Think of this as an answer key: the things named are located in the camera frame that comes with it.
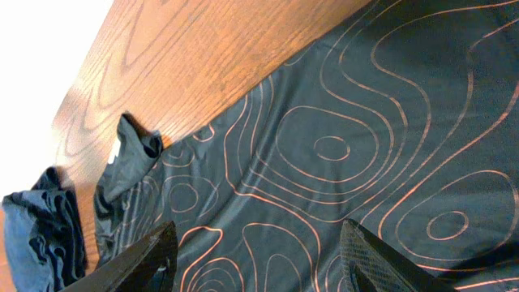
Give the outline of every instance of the topographic line pattern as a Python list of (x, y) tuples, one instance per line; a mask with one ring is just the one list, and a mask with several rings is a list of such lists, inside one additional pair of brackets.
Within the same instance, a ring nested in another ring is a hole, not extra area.
[(371, 2), (164, 150), (100, 249), (173, 220), (174, 290), (343, 291), (350, 217), (459, 290), (514, 290), (517, 44), (519, 0)]

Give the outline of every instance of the clothing tag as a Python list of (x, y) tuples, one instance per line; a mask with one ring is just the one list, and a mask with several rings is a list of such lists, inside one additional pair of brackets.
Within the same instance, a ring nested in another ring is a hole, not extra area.
[(112, 150), (110, 151), (110, 156), (108, 157), (108, 164), (114, 163), (115, 157), (119, 155), (120, 148), (121, 141), (119, 141), (119, 138), (115, 138), (114, 145), (112, 145)]

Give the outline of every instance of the white wall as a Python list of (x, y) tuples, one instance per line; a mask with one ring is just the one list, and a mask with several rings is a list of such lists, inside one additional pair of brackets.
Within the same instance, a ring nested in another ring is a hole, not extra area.
[(0, 198), (54, 163), (50, 125), (112, 0), (0, 4)]

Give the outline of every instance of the black plastic object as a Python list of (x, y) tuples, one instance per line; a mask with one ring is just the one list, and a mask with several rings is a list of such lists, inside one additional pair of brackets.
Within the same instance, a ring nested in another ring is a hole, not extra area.
[(348, 291), (456, 291), (355, 220), (347, 219), (342, 224), (341, 258)]
[(64, 292), (171, 291), (177, 250), (174, 223), (163, 223)]

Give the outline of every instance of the wooden floor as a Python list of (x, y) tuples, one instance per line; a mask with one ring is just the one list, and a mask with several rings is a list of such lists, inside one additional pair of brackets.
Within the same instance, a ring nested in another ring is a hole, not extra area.
[[(56, 163), (78, 196), (88, 271), (98, 260), (92, 196), (121, 113), (170, 145), (367, 2), (115, 0), (53, 124)], [(13, 290), (0, 244), (0, 288)]]

